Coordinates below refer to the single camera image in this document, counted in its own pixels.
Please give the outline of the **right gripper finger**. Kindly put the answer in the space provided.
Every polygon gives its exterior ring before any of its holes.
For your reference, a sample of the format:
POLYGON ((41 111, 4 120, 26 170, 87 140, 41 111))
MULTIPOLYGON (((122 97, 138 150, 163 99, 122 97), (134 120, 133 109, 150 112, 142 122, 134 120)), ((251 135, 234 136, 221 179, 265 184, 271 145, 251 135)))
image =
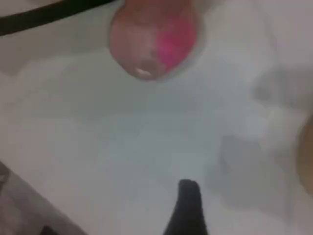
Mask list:
POLYGON ((189 179, 179 181, 176 204, 164 234, 208 234, 202 208, 201 191, 197 182, 189 179))

